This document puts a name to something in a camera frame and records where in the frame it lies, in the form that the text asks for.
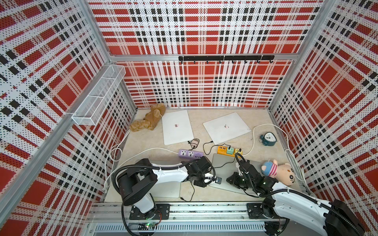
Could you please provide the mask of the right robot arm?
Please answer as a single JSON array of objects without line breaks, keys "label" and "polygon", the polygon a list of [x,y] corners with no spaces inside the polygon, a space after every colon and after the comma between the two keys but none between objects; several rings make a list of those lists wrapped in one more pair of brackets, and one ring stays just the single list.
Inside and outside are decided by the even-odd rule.
[{"label": "right robot arm", "polygon": [[238,171],[228,182],[244,191],[251,189],[254,197],[263,198],[265,216],[274,214],[316,231],[322,236],[363,236],[365,229],[347,204],[332,202],[296,191],[277,179],[261,175],[241,154],[235,154]]}]

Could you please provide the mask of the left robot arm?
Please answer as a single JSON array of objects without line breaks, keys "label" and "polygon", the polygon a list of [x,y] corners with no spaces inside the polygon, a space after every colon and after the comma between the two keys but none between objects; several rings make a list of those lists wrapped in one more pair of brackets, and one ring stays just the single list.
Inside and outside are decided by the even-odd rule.
[{"label": "left robot arm", "polygon": [[123,206],[134,206],[151,218],[158,211],[151,194],[155,185],[191,182],[205,188],[215,183],[218,177],[210,160],[203,156],[175,165],[158,165],[144,158],[135,164],[120,167],[111,175],[111,180]]}]

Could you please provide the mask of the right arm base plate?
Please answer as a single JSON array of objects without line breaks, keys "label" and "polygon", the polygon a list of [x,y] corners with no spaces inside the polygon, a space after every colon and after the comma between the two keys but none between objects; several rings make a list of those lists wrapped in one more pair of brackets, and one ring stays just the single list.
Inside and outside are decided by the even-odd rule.
[{"label": "right arm base plate", "polygon": [[258,202],[247,203],[246,207],[249,219],[285,219],[284,217],[278,216],[275,212],[267,216],[263,211],[261,203]]}]

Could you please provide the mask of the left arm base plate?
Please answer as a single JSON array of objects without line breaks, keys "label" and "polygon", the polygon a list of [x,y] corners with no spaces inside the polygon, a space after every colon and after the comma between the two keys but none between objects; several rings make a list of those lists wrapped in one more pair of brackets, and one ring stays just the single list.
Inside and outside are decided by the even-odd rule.
[{"label": "left arm base plate", "polygon": [[129,219],[130,220],[167,220],[170,214],[170,204],[156,204],[156,206],[147,213],[142,213],[139,208],[133,206]]}]

